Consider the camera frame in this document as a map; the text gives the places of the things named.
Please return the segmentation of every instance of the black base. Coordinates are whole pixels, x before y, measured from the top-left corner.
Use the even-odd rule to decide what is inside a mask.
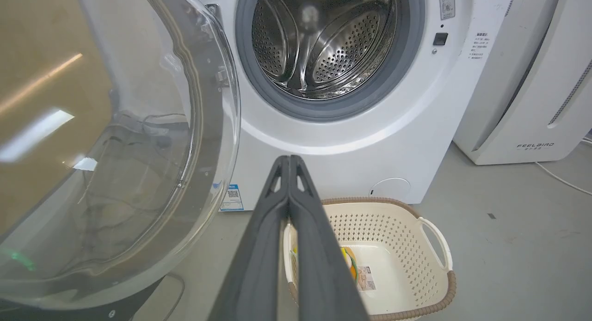
[[[129,321],[161,281],[117,302],[80,310],[44,310],[0,300],[0,321]]]

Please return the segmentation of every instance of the vent grille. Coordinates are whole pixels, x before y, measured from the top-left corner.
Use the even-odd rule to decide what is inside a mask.
[[[569,104],[569,101],[571,100],[571,98],[573,98],[573,96],[575,95],[575,92],[578,91],[578,89],[580,88],[580,85],[582,85],[582,83],[584,82],[584,79],[586,79],[586,76],[588,76],[588,72],[590,72],[591,68],[592,68],[592,60],[588,63],[586,70],[584,70],[584,73],[580,76],[580,79],[578,80],[578,82],[575,83],[575,86],[573,87],[571,92],[569,92],[569,95],[567,96],[567,98],[565,99],[565,101],[563,102],[563,104],[561,105],[559,110],[557,110],[557,113],[555,113],[555,115],[553,116],[553,118],[551,119],[551,121],[549,122],[548,125],[551,125],[553,122],[555,122],[557,120],[557,118],[561,115],[561,113],[563,112],[565,107],[567,107],[567,105]]]
[[[510,0],[510,4],[508,5],[508,9],[506,10],[506,14],[504,15],[504,17],[506,17],[508,15],[508,13],[510,13],[510,8],[512,8],[512,3],[514,3],[514,0]]]

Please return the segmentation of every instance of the gray floor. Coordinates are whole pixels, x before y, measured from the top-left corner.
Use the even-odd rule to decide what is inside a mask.
[[[581,144],[564,160],[545,165],[592,191],[591,147]],[[452,145],[423,203],[415,207],[446,236],[458,281],[452,305],[423,320],[590,318],[591,196],[534,164],[476,167]],[[249,216],[217,214],[176,268],[186,290],[170,321],[207,319]],[[165,279],[135,320],[160,321],[179,292],[174,279]],[[279,315],[282,321],[297,319],[282,278]]]

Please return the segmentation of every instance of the beige plastic basket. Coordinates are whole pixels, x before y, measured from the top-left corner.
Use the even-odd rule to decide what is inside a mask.
[[[341,198],[323,201],[323,205],[339,245],[353,250],[358,269],[370,267],[373,283],[364,285],[367,290],[360,294],[372,321],[417,319],[450,304],[456,294],[452,256],[434,224],[393,199]],[[424,228],[438,239],[444,264]],[[284,268],[292,298],[298,302],[296,241],[296,230],[288,224]]]

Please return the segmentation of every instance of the basket handle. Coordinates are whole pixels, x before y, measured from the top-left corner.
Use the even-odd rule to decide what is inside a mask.
[[[450,253],[450,247],[448,246],[446,238],[444,238],[442,232],[440,232],[440,230],[432,222],[423,217],[419,217],[417,218],[417,220],[419,220],[421,224],[423,224],[424,226],[427,226],[429,229],[431,229],[434,235],[436,236],[436,239],[438,239],[438,242],[440,243],[440,248],[442,248],[442,251],[444,252],[444,264],[440,263],[440,257],[438,256],[438,254],[436,254],[434,246],[432,246],[432,243],[430,243],[427,236],[425,236],[425,240],[427,241],[428,245],[430,245],[430,247],[432,248],[432,252],[436,256],[436,259],[440,264],[440,268],[446,270],[446,272],[452,270],[452,254]]]

